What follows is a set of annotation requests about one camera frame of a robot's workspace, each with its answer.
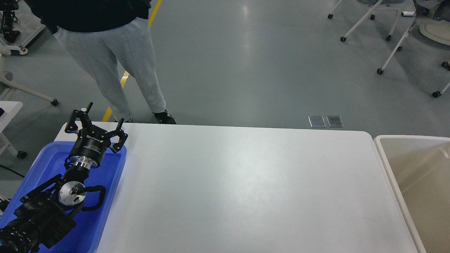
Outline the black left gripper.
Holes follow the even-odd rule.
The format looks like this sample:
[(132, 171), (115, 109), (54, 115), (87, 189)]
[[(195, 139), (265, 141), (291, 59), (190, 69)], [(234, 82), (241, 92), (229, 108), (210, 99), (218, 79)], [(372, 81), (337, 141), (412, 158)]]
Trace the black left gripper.
[[(128, 134), (122, 129), (125, 122), (124, 118), (117, 122), (114, 130), (108, 132), (93, 125), (89, 117), (89, 111), (93, 105), (94, 103), (90, 102), (85, 111), (73, 110), (69, 121), (66, 123), (65, 133), (78, 134), (77, 141), (69, 153), (69, 160), (73, 163), (89, 160), (91, 168), (98, 168), (107, 148), (113, 153), (118, 153), (122, 150)], [(76, 121), (81, 123), (82, 128), (79, 129)], [(111, 140), (115, 137), (118, 140), (112, 142)]]

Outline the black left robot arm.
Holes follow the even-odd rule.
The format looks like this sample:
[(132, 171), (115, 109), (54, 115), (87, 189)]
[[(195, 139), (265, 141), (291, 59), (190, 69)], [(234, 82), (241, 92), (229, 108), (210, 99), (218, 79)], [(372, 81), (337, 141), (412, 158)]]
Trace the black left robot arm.
[(14, 210), (15, 219), (1, 228), (2, 253), (37, 253), (40, 245), (50, 249), (77, 225), (80, 212), (96, 211), (106, 199), (106, 186), (86, 186), (91, 169), (98, 168), (109, 149), (121, 151), (128, 138), (122, 129), (124, 119), (113, 131), (92, 123), (89, 111), (73, 110), (65, 132), (76, 134), (69, 155), (64, 161), (65, 173), (58, 174), (20, 198)]

